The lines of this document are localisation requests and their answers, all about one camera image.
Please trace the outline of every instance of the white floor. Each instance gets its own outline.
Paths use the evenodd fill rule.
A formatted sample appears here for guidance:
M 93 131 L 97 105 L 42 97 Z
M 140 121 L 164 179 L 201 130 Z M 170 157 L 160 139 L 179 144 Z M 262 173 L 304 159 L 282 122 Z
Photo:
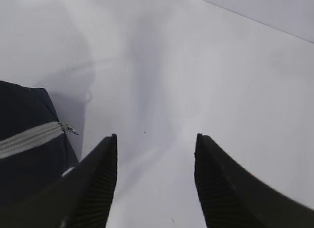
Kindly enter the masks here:
M 198 132 L 314 208 L 314 44 L 201 0 L 0 0 L 0 24 L 1 79 L 47 88 L 78 155 L 118 135 L 107 227 L 205 227 Z

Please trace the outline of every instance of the white zipper tape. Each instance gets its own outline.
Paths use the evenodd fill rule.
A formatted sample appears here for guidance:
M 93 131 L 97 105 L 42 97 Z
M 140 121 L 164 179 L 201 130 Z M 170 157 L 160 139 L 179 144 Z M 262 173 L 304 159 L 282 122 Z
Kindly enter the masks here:
M 63 128 L 58 122 L 50 122 L 33 127 L 0 141 L 0 158 L 6 158 L 41 146 L 63 133 Z

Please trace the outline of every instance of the white wall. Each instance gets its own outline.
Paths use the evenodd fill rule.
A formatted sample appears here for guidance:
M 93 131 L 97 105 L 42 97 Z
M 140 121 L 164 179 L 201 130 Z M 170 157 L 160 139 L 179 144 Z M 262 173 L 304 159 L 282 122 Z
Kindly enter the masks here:
M 314 42 L 314 0 L 206 0 Z

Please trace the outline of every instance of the zipper pull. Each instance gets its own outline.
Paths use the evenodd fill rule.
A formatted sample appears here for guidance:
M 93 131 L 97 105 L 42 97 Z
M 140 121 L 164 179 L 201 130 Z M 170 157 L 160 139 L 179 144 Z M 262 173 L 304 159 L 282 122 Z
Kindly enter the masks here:
M 75 135 L 79 135 L 75 130 L 74 128 L 70 127 L 68 124 L 66 123 L 60 123 L 59 124 L 61 125 L 62 129 L 63 130 L 66 130 L 66 131 L 69 131 L 70 133 L 73 133 Z

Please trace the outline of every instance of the black bag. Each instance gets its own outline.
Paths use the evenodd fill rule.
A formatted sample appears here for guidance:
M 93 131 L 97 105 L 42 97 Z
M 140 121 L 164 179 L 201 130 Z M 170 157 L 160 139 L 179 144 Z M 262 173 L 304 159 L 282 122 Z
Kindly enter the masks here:
M 0 227 L 105 227 L 117 180 L 116 136 L 77 165 L 64 133 L 74 131 L 59 122 L 45 89 L 0 81 L 0 101 Z
M 0 142 L 34 127 L 59 122 L 52 101 L 43 88 L 26 88 L 0 81 L 0 103 Z M 47 128 L 43 132 L 47 137 Z M 40 141 L 38 132 L 33 135 L 36 134 L 37 141 Z M 21 144 L 19 139 L 15 139 L 15 142 Z M 8 150 L 0 148 L 0 155 L 3 151 Z M 10 156 L 2 155 L 0 206 L 37 193 L 77 164 L 77 157 L 65 133 L 33 149 Z

